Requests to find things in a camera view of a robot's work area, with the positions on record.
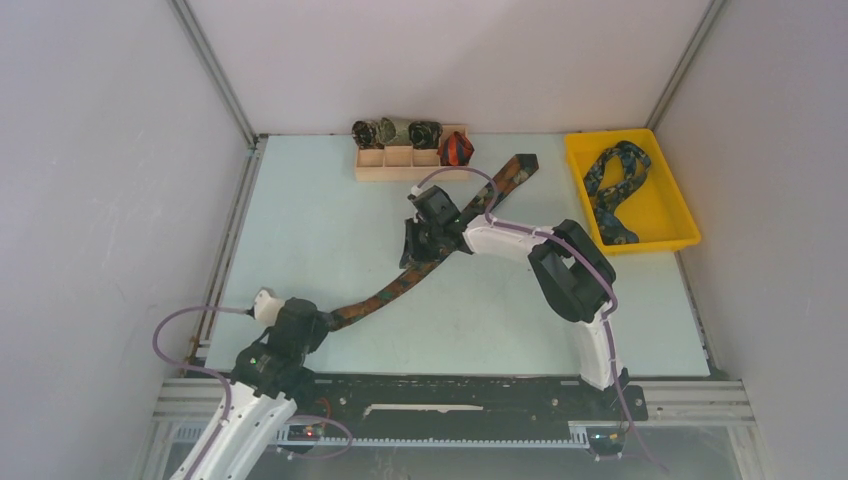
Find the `brown green patterned tie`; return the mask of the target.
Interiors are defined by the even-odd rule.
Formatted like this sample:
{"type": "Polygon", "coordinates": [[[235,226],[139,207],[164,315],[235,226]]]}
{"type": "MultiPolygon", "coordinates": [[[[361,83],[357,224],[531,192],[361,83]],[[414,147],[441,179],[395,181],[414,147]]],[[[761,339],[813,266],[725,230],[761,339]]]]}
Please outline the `brown green patterned tie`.
{"type": "MultiPolygon", "coordinates": [[[[463,220],[468,224],[483,216],[488,207],[498,206],[512,191],[528,180],[539,169],[538,157],[535,154],[516,154],[503,167],[487,179],[481,190],[469,201],[463,209],[459,209],[463,220]]],[[[438,260],[427,263],[414,263],[411,267],[402,269],[400,275],[388,283],[377,293],[363,301],[337,308],[330,313],[330,331],[335,332],[349,327],[363,318],[377,312],[394,300],[422,282],[432,271],[440,266],[452,253],[469,254],[470,247],[465,241],[465,250],[445,252],[438,260]]]]}

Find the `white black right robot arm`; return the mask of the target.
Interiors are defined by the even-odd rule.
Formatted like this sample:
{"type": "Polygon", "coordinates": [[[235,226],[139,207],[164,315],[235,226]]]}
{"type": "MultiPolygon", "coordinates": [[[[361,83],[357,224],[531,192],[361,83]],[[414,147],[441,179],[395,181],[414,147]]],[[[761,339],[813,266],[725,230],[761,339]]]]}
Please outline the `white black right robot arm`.
{"type": "Polygon", "coordinates": [[[491,215],[462,213],[440,187],[414,187],[415,215],[406,221],[404,253],[430,261],[438,253],[463,252],[525,262],[550,309],[571,324],[578,346],[585,411],[606,418],[622,403],[623,362],[610,317],[618,299],[616,273],[585,230],[573,220],[553,227],[509,223],[491,215]]]}

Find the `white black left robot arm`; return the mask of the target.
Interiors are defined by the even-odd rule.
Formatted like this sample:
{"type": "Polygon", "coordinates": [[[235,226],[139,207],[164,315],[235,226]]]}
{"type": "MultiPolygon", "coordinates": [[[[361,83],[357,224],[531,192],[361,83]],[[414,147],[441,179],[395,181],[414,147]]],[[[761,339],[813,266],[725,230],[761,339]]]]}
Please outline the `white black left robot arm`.
{"type": "Polygon", "coordinates": [[[260,300],[245,313],[268,320],[242,349],[224,395],[174,479],[244,479],[281,426],[316,403],[315,372],[305,366],[329,333],[332,317],[304,299],[260,300]]]}

